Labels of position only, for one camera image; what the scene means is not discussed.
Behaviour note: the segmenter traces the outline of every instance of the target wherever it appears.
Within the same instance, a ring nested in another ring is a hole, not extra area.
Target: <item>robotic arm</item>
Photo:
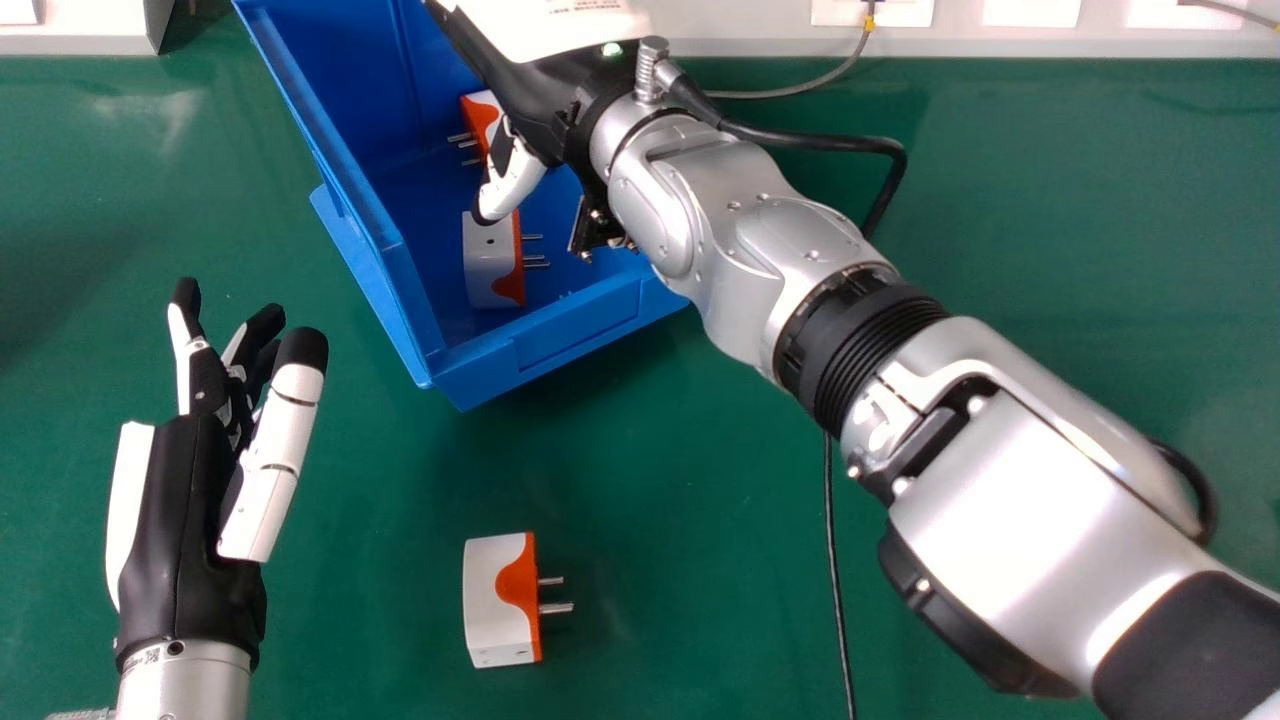
[[[553,5],[573,26],[558,47]],[[1140,433],[718,129],[666,41],[643,22],[609,35],[625,4],[428,6],[506,127],[581,179],[571,249],[625,233],[717,347],[840,439],[887,507],[890,582],[995,689],[1084,694],[1114,720],[1280,716],[1280,597],[1194,542],[1204,528]]]
[[[118,720],[244,717],[266,630],[260,564],[289,509],[324,386],[320,332],[273,340],[284,310],[268,305],[219,357],[200,304],[196,281],[179,281],[168,309],[178,416],[120,430],[106,527]]]

